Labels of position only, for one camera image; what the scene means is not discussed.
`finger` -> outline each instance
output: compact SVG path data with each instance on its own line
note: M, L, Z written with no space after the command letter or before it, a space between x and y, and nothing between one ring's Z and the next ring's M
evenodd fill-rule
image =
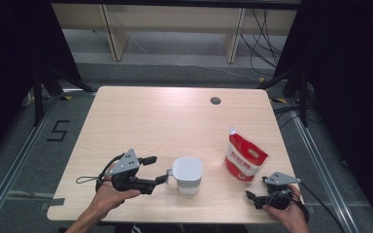
M292 192L297 195L298 197L301 197L301 191L296 188L293 184L288 184L288 187L292 190Z
M140 190L130 189L125 192L121 192L121 197L122 197L122 200L126 200L126 199L137 197L140 194L141 194Z
M275 218L279 218L281 212L271 206L263 205L262 210L266 211L269 215L274 216Z
M277 217L273 216L273 215L269 215L269 218L273 219L273 220L279 220Z
M111 164L111 166L108 168L106 174L109 174L110 171L115 167L115 165L117 165L117 163L113 163L113 164ZM104 181L110 181L111 178L112 178L112 176L105 176L103 180L104 180Z

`cable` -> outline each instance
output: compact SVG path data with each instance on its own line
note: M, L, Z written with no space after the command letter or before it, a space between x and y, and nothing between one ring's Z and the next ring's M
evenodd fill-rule
M274 115L276 116L276 120L280 119L284 113L289 111L297 111L298 107L283 107L280 109L274 109Z
M272 44L271 44L271 41L270 41L270 39L269 39L269 33L268 33L268 24L267 24L267 21L266 21L268 11L267 11L266 9L264 9L263 12L264 12L264 17L263 17L263 18L264 18L264 22L262 23L262 26L261 26L260 23L259 23L259 20L258 20L258 18L257 18L257 16L256 16L256 14L255 14L255 11L254 11L254 9L253 9L253 15L254 15L254 18L255 18L255 20L256 20L256 23L258 24L259 32L260 32L260 33L259 33L259 36L258 36L258 39L256 39L256 45L258 44L258 40L259 40L260 36L262 35L262 37L264 38L265 42L267 43L269 49L266 48L266 47L264 47L264 46L261 45L261 44L259 44L259 45L260 45L263 49L268 50L268 51L271 52L271 55L272 55L272 57L274 58L275 63L277 64L277 63L278 63L278 58L277 58L276 53L277 53L278 55L281 55L282 52L281 52L280 50L276 49L276 48L275 48L274 46L272 46Z
M317 199L317 201L323 206L323 208L331 215L331 217L334 219L334 221L337 223L337 225L339 226L339 228L341 229L342 232L345 232L344 228L342 227L341 223L339 222L339 220L337 219L337 217L332 213L332 211L320 200L320 198L318 198L318 196L310 189L307 187L307 185L305 185L305 183L301 183L301 185L303 187L305 187L305 189L307 189L307 191L309 191L311 193L311 195L313 195L315 197L315 199Z
M297 117L299 117L299 115L291 117L289 120L287 120L285 123L283 123L283 124L280 126L280 129L283 128L284 126L286 126L286 124L288 124L290 121L292 121L293 119L295 119L295 118L297 118Z
M292 195L295 195L296 197L298 197L292 190L290 192L292 193ZM298 200L295 200L292 197L288 197L285 194L281 195L281 197L284 197L284 198L288 199L289 202L293 202L302 211L302 213L304 214L305 221L307 223L309 222L309 220L310 220L310 214L308 213L308 210L307 210L307 208L305 208L304 204L302 204L302 202L300 201L299 197L298 197Z
M95 181L96 179L98 179L98 177L78 177L75 183L87 183L87 182Z
M250 44L247 42L247 40L245 40L244 36L242 34L240 34L242 40L244 41L244 43L247 45L247 47L250 49L250 51L252 53L254 53L256 56L258 56L261 60L265 61L266 63L268 63L270 66L276 68L277 66L275 64L273 64L272 62L270 62L269 60L267 60L264 56L262 56L258 51L256 51L255 49L253 49L252 46L250 46Z
M131 39L135 45L137 45L142 51L144 51L145 53L148 53L147 50L145 50L144 48L141 47L141 45L139 45L134 39ZM246 78L246 79L249 79L249 80L252 80L252 81L255 81L257 83L261 83L260 81L258 81L257 79L254 79L252 77L249 77L249 76L244 76L244 75L238 75L238 74L234 74L234 73L230 73L228 71L225 71L225 70L222 70L222 69L219 69L219 68L213 68L213 67L207 67L207 66L201 66L201 65L178 65L178 64L174 64L174 63L169 63L169 62L159 62L159 61L154 61L155 63L158 63L158 64L163 64L163 65L173 65L173 66L181 66L181 67L199 67L199 68L203 68L203 69L208 69L208 70L215 70L215 71L221 71L221 72L224 72L225 74L228 74L228 75L231 75L231 76L236 76L236 77L241 77L241 78ZM263 74L263 73L259 73L260 75L267 75L267 76L273 76L271 74Z
M251 62L251 68L253 68L253 70L258 73L259 75L265 75L265 76L273 76L273 75L270 75L270 74L266 74L266 73L262 73L262 72L259 72L255 69L254 65L253 65L253 55L254 53L251 52L251 56L250 56L250 62Z

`gray floor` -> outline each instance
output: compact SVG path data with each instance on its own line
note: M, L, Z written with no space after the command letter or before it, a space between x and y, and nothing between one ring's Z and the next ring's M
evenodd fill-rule
M227 64L221 35L194 33L133 33L120 62L112 60L108 42L103 32L65 31L83 80L95 87L115 85L171 85L255 88L260 77L252 69L250 53L241 41L234 64ZM285 37L272 37L273 45L281 49ZM269 52L260 50L273 61ZM273 73L273 67L259 59L253 60L257 71ZM68 83L65 88L74 88ZM268 89L271 98L282 97L285 83ZM46 204L56 190L60 176L75 145L94 98L93 95L70 93L72 99L45 100L47 106L55 101L42 131L32 148L17 180L0 211L0 232L57 232L57 227L71 222L50 221L46 217ZM274 109L288 104L273 103ZM22 149L33 129L33 105L21 111L6 138L0 144L0 183ZM305 182L330 208L332 203L326 194L322 179L311 159L296 127L295 119L286 113L277 119L281 127L295 175ZM51 133L59 120L58 129L68 133L61 142L49 142L58 138ZM314 110L308 111L309 130L319 149L330 175L335 180L341 196L345 199L359 232L373 232L373 210L359 189L348 167L332 143L324 125ZM311 215L311 232L340 232L338 226L318 201L301 188L306 206ZM250 232L286 232L280 224L247 225ZM92 232L112 232L111 226L98 226Z

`human hand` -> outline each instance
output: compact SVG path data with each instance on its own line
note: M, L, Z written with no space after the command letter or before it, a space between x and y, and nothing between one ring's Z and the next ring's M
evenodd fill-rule
M294 185L289 184L288 187L292 189L295 194L293 198L296 201L298 197L301 197L301 192ZM307 221L305 220L304 213L301 209L293 202L289 202L288 207L285 210L277 210L272 206L263 205L262 210L269 214L269 217L274 220L278 220L289 232L304 233L309 232Z
M116 191L111 181L104 181L98 188L96 195L87 208L96 213L99 220L107 216L108 212L120 206L126 199L139 196L139 190Z
M80 217L69 227L67 233L82 233L89 230L108 212L120 206L126 199L139 196L139 190L117 191L111 183L111 178L106 177L99 186L92 202Z

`wooden table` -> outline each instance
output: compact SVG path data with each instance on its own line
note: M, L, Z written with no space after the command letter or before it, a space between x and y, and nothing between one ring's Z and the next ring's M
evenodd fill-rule
M214 105L211 98L221 103ZM228 130L256 143L269 155L252 183L232 177L223 163ZM196 195L177 191L176 181L158 185L152 195L125 201L105 221L266 223L245 190L265 195L262 176L279 171L294 176L279 127L264 90L188 87L103 86L99 89L71 154L54 198L51 220L75 220L95 194L95 182L77 184L82 176L97 176L116 155L133 148L138 157L155 155L138 178L154 180L176 158L201 159L203 175Z

